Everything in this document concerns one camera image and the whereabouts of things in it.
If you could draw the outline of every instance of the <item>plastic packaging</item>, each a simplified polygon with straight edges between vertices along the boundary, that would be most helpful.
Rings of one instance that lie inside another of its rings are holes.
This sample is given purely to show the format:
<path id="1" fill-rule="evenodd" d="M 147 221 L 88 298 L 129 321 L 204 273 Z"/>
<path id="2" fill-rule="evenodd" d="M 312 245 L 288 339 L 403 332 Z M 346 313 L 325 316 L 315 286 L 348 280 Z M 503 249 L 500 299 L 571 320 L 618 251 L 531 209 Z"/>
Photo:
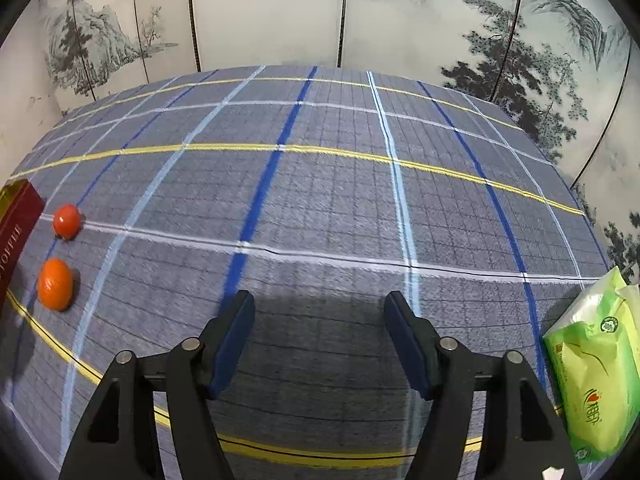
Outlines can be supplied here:
<path id="1" fill-rule="evenodd" d="M 580 293 L 543 339 L 578 462 L 614 454 L 640 412 L 640 292 L 617 267 Z"/>

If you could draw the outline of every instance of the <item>painted tree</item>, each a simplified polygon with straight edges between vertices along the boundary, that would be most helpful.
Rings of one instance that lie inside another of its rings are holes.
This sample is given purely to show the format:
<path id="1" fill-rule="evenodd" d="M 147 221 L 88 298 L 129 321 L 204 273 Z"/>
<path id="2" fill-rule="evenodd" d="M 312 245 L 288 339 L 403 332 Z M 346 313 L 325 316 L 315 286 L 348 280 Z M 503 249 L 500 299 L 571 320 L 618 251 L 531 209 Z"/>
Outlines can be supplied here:
<path id="1" fill-rule="evenodd" d="M 491 0 L 463 1 L 486 16 L 482 34 L 472 30 L 463 35 L 469 42 L 469 52 L 483 59 L 474 68 L 462 61 L 450 69 L 442 67 L 442 74 L 453 79 L 453 83 L 446 82 L 445 86 L 488 100 L 504 59 L 494 102 L 529 134 L 549 159 L 557 161 L 561 157 L 558 148 L 576 135 L 574 128 L 564 124 L 560 113 L 564 99 L 571 103 L 568 118 L 587 119 L 587 110 L 577 95 L 576 61 L 568 55 L 557 56 L 548 44 L 542 52 L 537 52 L 522 41 L 520 30 L 526 28 L 526 24 L 521 16 L 507 52 L 513 13 Z"/>
<path id="2" fill-rule="evenodd" d="M 629 220 L 634 228 L 640 227 L 639 213 L 630 212 Z M 631 277 L 635 275 L 634 266 L 640 267 L 640 236 L 637 233 L 625 235 L 613 222 L 609 222 L 604 228 L 604 234 L 610 242 L 607 248 L 609 258 L 618 266 L 622 277 L 629 283 Z"/>
<path id="3" fill-rule="evenodd" d="M 560 157 L 556 146 L 562 146 L 564 140 L 575 139 L 576 131 L 564 125 L 564 117 L 556 107 L 564 104 L 563 98 L 570 101 L 567 116 L 571 120 L 588 120 L 587 110 L 582 106 L 582 98 L 577 94 L 577 82 L 573 66 L 577 61 L 568 53 L 556 56 L 548 44 L 543 44 L 542 53 L 534 57 L 533 66 L 545 88 L 546 106 L 543 107 L 538 124 L 538 144 L 543 151 L 551 152 L 554 159 Z"/>
<path id="4" fill-rule="evenodd" d="M 58 45 L 58 53 L 52 56 L 52 64 L 56 80 L 71 81 L 74 91 L 86 93 L 89 90 L 88 81 L 84 74 L 82 58 L 86 58 L 87 42 L 91 39 L 91 34 L 85 34 L 82 27 L 76 27 L 71 17 L 71 12 L 67 11 L 65 23 L 62 27 L 63 36 Z"/>
<path id="5" fill-rule="evenodd" d="M 574 187 L 575 197 L 578 199 L 580 203 L 580 207 L 584 211 L 585 215 L 587 215 L 587 220 L 589 220 L 589 224 L 591 227 L 596 225 L 596 213 L 597 208 L 591 208 L 589 203 L 587 202 L 587 197 L 584 191 L 584 184 L 577 183 Z"/>
<path id="6" fill-rule="evenodd" d="M 140 20 L 140 43 L 142 44 L 143 54 L 148 56 L 150 53 L 151 44 L 155 40 L 159 40 L 164 32 L 162 26 L 162 18 L 160 17 L 160 7 L 151 7 L 148 20 Z"/>

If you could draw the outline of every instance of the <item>tangerine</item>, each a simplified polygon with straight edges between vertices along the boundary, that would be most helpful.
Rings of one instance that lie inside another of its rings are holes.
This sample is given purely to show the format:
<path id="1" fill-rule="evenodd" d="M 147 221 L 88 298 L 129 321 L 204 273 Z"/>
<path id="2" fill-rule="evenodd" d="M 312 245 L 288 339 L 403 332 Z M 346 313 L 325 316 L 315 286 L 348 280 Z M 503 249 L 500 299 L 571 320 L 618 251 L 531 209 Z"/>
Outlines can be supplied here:
<path id="1" fill-rule="evenodd" d="M 38 299 L 50 310 L 65 310 L 74 293 L 74 277 L 65 262 L 50 258 L 38 277 Z"/>
<path id="2" fill-rule="evenodd" d="M 53 215 L 53 230 L 67 241 L 76 237 L 81 224 L 80 212 L 73 204 L 60 206 Z"/>

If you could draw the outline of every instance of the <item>metal screw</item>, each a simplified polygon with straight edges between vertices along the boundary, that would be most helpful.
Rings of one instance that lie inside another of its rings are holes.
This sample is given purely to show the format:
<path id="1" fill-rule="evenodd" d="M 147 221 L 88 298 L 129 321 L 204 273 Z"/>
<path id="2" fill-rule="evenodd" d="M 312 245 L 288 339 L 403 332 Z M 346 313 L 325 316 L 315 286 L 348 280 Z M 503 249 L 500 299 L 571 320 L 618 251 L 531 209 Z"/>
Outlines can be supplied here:
<path id="1" fill-rule="evenodd" d="M 190 337 L 182 342 L 183 350 L 195 350 L 198 346 L 200 346 L 200 340 L 197 337 Z"/>
<path id="2" fill-rule="evenodd" d="M 452 337 L 443 337 L 440 340 L 440 346 L 442 346 L 445 350 L 455 350 L 458 348 L 458 342 Z"/>
<path id="3" fill-rule="evenodd" d="M 507 352 L 507 359 L 515 365 L 519 365 L 522 362 L 522 354 L 515 350 L 509 350 Z"/>
<path id="4" fill-rule="evenodd" d="M 122 352 L 118 352 L 118 355 L 116 355 L 116 362 L 123 365 L 124 363 L 128 363 L 129 361 L 131 361 L 132 357 L 132 352 L 130 352 L 129 350 L 123 350 Z"/>

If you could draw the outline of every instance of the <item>pine tree painting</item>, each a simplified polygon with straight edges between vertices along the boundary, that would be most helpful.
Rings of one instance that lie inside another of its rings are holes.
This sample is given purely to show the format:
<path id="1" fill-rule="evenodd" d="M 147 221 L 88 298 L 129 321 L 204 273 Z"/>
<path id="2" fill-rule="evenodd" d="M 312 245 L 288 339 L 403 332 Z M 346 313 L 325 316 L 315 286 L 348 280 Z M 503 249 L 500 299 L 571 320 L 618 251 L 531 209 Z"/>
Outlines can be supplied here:
<path id="1" fill-rule="evenodd" d="M 539 52 L 522 41 L 519 30 L 526 24 L 521 16 L 507 52 L 513 12 L 491 0 L 463 1 L 486 16 L 482 33 L 472 30 L 463 34 L 470 44 L 469 52 L 484 59 L 474 68 L 462 61 L 452 68 L 442 67 L 442 75 L 453 80 L 445 86 L 489 100 L 506 56 L 495 103 L 529 134 L 550 160 L 557 162 L 562 157 L 558 148 L 576 136 L 576 130 L 564 124 L 559 108 L 566 107 L 567 103 L 569 119 L 588 120 L 574 77 L 577 61 L 567 53 L 556 54 L 548 44 L 543 44 Z"/>
<path id="2" fill-rule="evenodd" d="M 62 38 L 57 49 L 50 51 L 50 72 L 54 79 L 54 84 L 65 88 L 73 86 L 76 94 L 87 95 L 90 88 L 82 60 L 87 56 L 86 44 L 92 38 L 91 34 L 85 34 L 81 27 L 76 27 L 68 11 L 64 17 L 62 26 Z"/>
<path id="3" fill-rule="evenodd" d="M 629 212 L 629 221 L 634 229 L 640 228 L 640 213 Z M 636 275 L 634 267 L 637 265 L 640 268 L 640 234 L 624 234 L 613 222 L 604 228 L 604 234 L 610 243 L 607 248 L 609 258 L 629 283 L 631 277 Z"/>

